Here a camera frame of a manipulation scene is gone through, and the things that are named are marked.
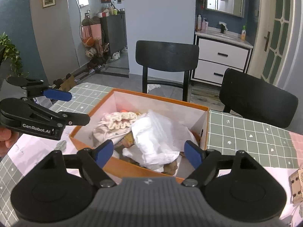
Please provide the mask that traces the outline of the person's left hand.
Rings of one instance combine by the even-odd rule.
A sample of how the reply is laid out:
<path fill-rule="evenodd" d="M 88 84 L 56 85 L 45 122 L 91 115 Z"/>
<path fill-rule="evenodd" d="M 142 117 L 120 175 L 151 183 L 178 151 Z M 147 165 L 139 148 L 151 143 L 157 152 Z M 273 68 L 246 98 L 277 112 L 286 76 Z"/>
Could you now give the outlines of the person's left hand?
<path fill-rule="evenodd" d="M 4 157 L 17 142 L 19 133 L 5 127 L 0 128 L 0 156 Z"/>

